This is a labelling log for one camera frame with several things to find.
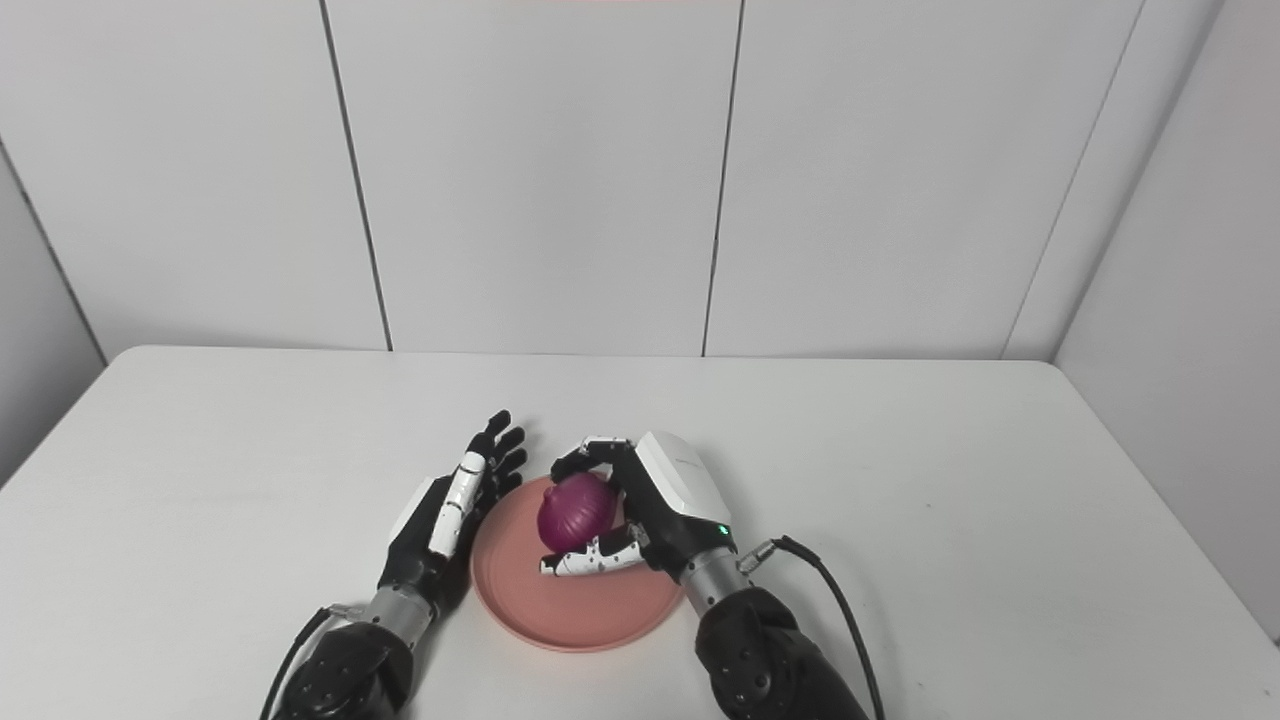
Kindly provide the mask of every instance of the robotic finger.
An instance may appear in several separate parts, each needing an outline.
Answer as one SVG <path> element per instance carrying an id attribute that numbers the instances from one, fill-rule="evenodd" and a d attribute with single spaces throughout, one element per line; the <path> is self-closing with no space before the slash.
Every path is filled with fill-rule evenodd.
<path id="1" fill-rule="evenodd" d="M 494 443 L 493 457 L 500 460 L 506 457 L 512 450 L 520 447 L 520 443 L 525 442 L 525 428 L 515 427 L 498 437 Z"/>
<path id="2" fill-rule="evenodd" d="M 558 483 L 570 475 L 586 473 L 600 465 L 612 465 L 626 459 L 634 450 L 635 443 L 627 438 L 589 436 L 563 457 L 552 462 L 552 482 Z"/>
<path id="3" fill-rule="evenodd" d="M 503 456 L 502 460 L 499 460 L 499 461 L 497 461 L 497 462 L 493 464 L 494 465 L 494 469 L 493 469 L 494 478 L 499 479 L 499 478 L 504 478 L 504 477 L 512 474 L 516 470 L 516 468 L 520 468 L 521 465 L 524 465 L 525 460 L 527 460 L 527 459 L 529 459 L 529 455 L 524 450 L 517 450 L 517 451 L 512 452 L 511 455 Z"/>
<path id="4" fill-rule="evenodd" d="M 644 530 L 626 524 L 591 538 L 568 552 L 544 555 L 539 562 L 543 575 L 595 575 L 644 562 L 640 541 Z"/>

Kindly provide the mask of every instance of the white fingertip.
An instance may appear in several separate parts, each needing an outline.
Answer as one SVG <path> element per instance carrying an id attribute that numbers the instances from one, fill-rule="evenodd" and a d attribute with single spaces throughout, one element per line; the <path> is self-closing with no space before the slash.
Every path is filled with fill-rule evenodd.
<path id="1" fill-rule="evenodd" d="M 462 529 L 463 516 L 461 507 L 445 502 L 435 518 L 435 527 L 431 528 L 431 539 L 426 543 L 426 548 L 444 557 L 453 557 L 453 551 L 458 547 L 458 532 Z"/>
<path id="2" fill-rule="evenodd" d="M 577 445 L 577 448 L 581 452 L 586 452 L 586 448 L 590 447 L 591 445 L 596 443 L 596 442 L 603 442 L 603 443 L 628 443 L 631 441 L 627 439 L 627 438 L 625 438 L 625 437 L 586 436 L 585 438 L 582 438 L 582 442 L 580 442 Z"/>
<path id="3" fill-rule="evenodd" d="M 471 512 L 475 506 L 476 495 L 480 491 L 480 479 L 484 477 L 484 456 L 479 452 L 467 452 L 453 470 L 453 480 L 449 483 L 449 492 L 444 496 L 445 503 L 453 503 L 462 509 L 462 514 Z"/>

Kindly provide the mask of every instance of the panel seam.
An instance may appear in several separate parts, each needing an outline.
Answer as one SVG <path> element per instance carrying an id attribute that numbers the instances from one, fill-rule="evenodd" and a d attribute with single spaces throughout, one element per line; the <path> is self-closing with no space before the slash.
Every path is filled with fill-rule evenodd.
<path id="1" fill-rule="evenodd" d="M 27 187 L 22 183 L 22 177 L 18 176 L 18 168 L 14 165 L 13 158 L 9 156 L 9 149 L 5 147 L 3 140 L 0 140 L 0 156 L 4 159 L 5 168 L 9 169 L 9 174 L 13 176 L 14 184 L 18 186 L 18 195 L 27 206 L 31 222 L 36 225 L 36 233 L 40 236 L 40 241 L 45 245 L 45 252 L 49 254 L 49 260 L 54 264 L 54 270 L 58 273 L 58 278 L 63 283 L 63 290 L 67 291 L 67 295 L 72 300 L 72 307 L 76 309 L 76 316 L 79 318 L 81 325 L 84 327 L 84 332 L 88 334 L 88 341 L 93 346 L 93 354 L 97 355 L 97 360 L 105 368 L 106 354 L 102 352 L 102 343 L 97 341 L 97 333 L 93 332 L 93 325 L 90 324 L 88 315 L 84 314 L 84 306 L 81 305 L 79 296 L 76 295 L 76 288 L 72 287 L 72 281 L 67 277 L 67 269 L 63 268 L 63 261 L 58 259 L 58 251 L 54 250 L 54 243 L 50 242 L 49 233 L 45 232 L 45 223 L 41 222 L 40 213 L 36 211 L 36 205 L 31 201 L 31 195 L 27 193 Z"/>
<path id="2" fill-rule="evenodd" d="M 724 150 L 721 154 L 721 182 L 716 197 L 716 231 L 712 236 L 712 265 L 707 278 L 707 313 L 703 315 L 703 348 L 700 357 L 707 357 L 707 336 L 712 327 L 712 296 L 716 292 L 716 264 L 719 260 L 719 228 L 724 214 L 724 178 L 728 176 L 728 141 L 733 129 L 733 99 L 737 95 L 737 61 L 742 53 L 742 18 L 746 15 L 746 0 L 737 6 L 737 37 L 733 40 L 733 69 L 728 81 L 728 113 L 724 117 Z"/>
<path id="3" fill-rule="evenodd" d="M 1107 100 L 1111 97 L 1111 88 L 1115 86 L 1116 76 L 1120 74 L 1120 67 L 1124 64 L 1124 56 L 1129 51 L 1129 41 L 1133 40 L 1133 33 L 1138 28 L 1138 20 L 1142 19 L 1142 12 L 1147 8 L 1147 0 L 1142 0 L 1138 4 L 1138 12 L 1133 14 L 1133 22 L 1129 23 L 1129 32 L 1125 35 L 1124 45 L 1120 46 L 1120 54 L 1116 56 L 1116 64 L 1111 68 L 1111 77 L 1107 78 L 1106 90 L 1102 91 L 1102 100 L 1098 102 L 1098 109 L 1093 114 L 1093 122 L 1089 124 L 1089 133 L 1084 138 L 1084 145 L 1080 146 L 1080 154 L 1075 158 L 1075 167 L 1071 168 L 1071 177 L 1066 181 L 1066 188 L 1062 191 L 1062 200 L 1057 205 L 1057 210 L 1053 213 L 1053 219 L 1050 222 L 1048 233 L 1044 237 L 1044 242 L 1041 245 L 1039 256 L 1036 258 L 1036 265 L 1032 268 L 1030 278 L 1027 281 L 1027 290 L 1023 292 L 1021 301 L 1018 302 L 1018 310 L 1014 313 L 1014 322 L 1009 325 L 1009 334 L 1005 336 L 1005 345 L 1000 348 L 1000 359 L 1004 360 L 1005 355 L 1009 352 L 1009 343 L 1014 340 L 1014 331 L 1018 329 L 1018 320 L 1023 316 L 1023 310 L 1027 307 L 1027 299 L 1032 295 L 1032 288 L 1036 287 L 1036 277 L 1039 274 L 1041 265 L 1044 263 L 1044 256 L 1048 254 L 1048 247 L 1053 242 L 1053 233 L 1057 232 L 1057 223 L 1062 218 L 1062 209 L 1066 208 L 1066 201 L 1071 197 L 1071 190 L 1075 187 L 1075 177 L 1080 172 L 1080 165 L 1084 164 L 1084 158 L 1089 152 L 1089 146 L 1093 143 L 1093 135 L 1098 129 L 1098 120 L 1102 118 L 1102 113 L 1107 106 Z"/>
<path id="4" fill-rule="evenodd" d="M 333 40 L 333 24 L 329 22 L 329 5 L 320 3 L 320 19 L 324 22 L 324 38 L 329 46 L 329 64 L 333 67 L 333 83 L 338 91 L 338 110 L 342 114 L 342 132 L 347 140 L 347 158 L 351 160 L 351 178 L 356 184 L 356 202 L 360 206 L 360 223 L 365 231 L 365 246 L 369 249 L 369 269 L 374 278 L 374 293 L 378 296 L 378 315 L 383 322 L 383 340 L 387 351 L 392 345 L 392 327 L 387 319 L 387 300 L 383 297 L 383 278 L 378 272 L 378 251 L 374 249 L 374 233 L 369 227 L 369 206 L 365 204 L 365 186 L 360 179 L 360 163 L 356 160 L 356 141 L 351 135 L 351 115 L 347 113 L 347 94 L 342 87 L 342 72 L 338 69 L 338 49 Z"/>
<path id="5" fill-rule="evenodd" d="M 1107 228 L 1106 240 L 1098 250 L 1097 256 L 1093 259 L 1093 265 L 1089 268 L 1084 282 L 1080 284 L 1080 291 L 1075 297 L 1075 302 L 1071 305 L 1071 311 L 1066 318 L 1066 324 L 1062 327 L 1062 332 L 1059 334 L 1057 342 L 1053 345 L 1053 351 L 1050 354 L 1050 363 L 1055 365 L 1057 365 L 1057 356 L 1062 352 L 1062 343 L 1066 342 L 1066 336 L 1071 331 L 1071 325 L 1075 324 L 1075 318 L 1080 314 L 1080 307 L 1084 305 L 1084 297 L 1093 287 L 1093 283 L 1098 277 L 1098 270 L 1102 268 L 1103 260 L 1106 260 L 1107 254 L 1111 251 L 1111 246 L 1115 243 L 1115 236 L 1120 229 L 1120 222 L 1129 211 L 1129 205 L 1133 202 L 1133 196 L 1138 191 L 1138 184 L 1142 182 L 1143 176 L 1147 174 L 1147 167 L 1151 164 L 1151 158 L 1156 154 L 1156 146 L 1160 145 L 1160 138 L 1165 135 L 1169 119 L 1172 117 L 1174 109 L 1178 106 L 1178 101 L 1183 96 L 1183 91 L 1187 88 L 1187 82 L 1190 79 L 1192 72 L 1196 69 L 1196 63 L 1199 60 L 1199 55 L 1204 50 L 1204 44 L 1208 41 L 1208 36 L 1213 31 L 1213 26 L 1217 23 L 1217 15 L 1222 10 L 1225 1 L 1226 0 L 1217 0 L 1210 10 L 1208 17 L 1204 19 L 1204 27 L 1201 28 L 1199 35 L 1192 46 L 1192 51 L 1188 54 L 1181 77 L 1178 78 L 1160 122 L 1156 124 L 1156 132 L 1152 133 L 1142 161 L 1138 164 L 1137 172 L 1134 172 L 1133 178 L 1129 181 L 1129 187 L 1125 191 L 1124 200 L 1120 202 L 1120 209 L 1116 210 L 1115 217 L 1111 218 L 1111 225 Z"/>

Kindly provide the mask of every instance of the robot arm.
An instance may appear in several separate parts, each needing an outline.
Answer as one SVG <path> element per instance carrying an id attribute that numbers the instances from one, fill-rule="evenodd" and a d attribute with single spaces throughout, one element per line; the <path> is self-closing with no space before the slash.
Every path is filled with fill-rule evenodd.
<path id="1" fill-rule="evenodd" d="M 275 717 L 388 720 L 408 702 L 413 648 L 461 601 L 480 521 L 521 483 L 525 432 L 509 425 L 511 414 L 498 413 L 452 474 L 422 482 L 392 529 L 376 594 L 321 635 Z"/>
<path id="2" fill-rule="evenodd" d="M 541 560 L 577 575 L 645 561 L 678 583 L 700 616 L 694 652 L 712 693 L 735 720 L 867 720 L 845 680 L 777 597 L 742 571 L 728 509 L 681 438 L 652 432 L 632 443 L 588 438 L 552 465 L 552 482 L 612 465 L 626 524 L 582 548 Z M 763 557 L 750 556 L 758 565 Z"/>

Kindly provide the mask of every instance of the metal connector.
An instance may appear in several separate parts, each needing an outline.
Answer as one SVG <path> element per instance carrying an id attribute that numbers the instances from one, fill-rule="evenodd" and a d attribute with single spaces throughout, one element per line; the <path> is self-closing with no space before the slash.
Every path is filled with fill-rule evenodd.
<path id="1" fill-rule="evenodd" d="M 360 620 L 360 614 L 365 611 L 364 605 L 342 605 L 335 602 L 326 607 L 330 615 L 339 620 L 346 620 L 347 623 L 355 623 Z"/>
<path id="2" fill-rule="evenodd" d="M 778 546 L 773 544 L 773 541 L 762 542 L 760 544 L 755 546 L 755 550 L 748 552 L 746 555 L 744 555 L 737 560 L 737 571 L 742 573 L 744 575 L 750 575 L 756 569 L 759 569 L 759 566 L 763 565 L 764 561 L 768 560 L 769 556 L 773 555 L 773 551 L 777 548 Z"/>
<path id="3" fill-rule="evenodd" d="M 751 587 L 737 569 L 733 551 L 721 546 L 699 552 L 680 574 L 680 585 L 699 618 L 726 597 Z"/>

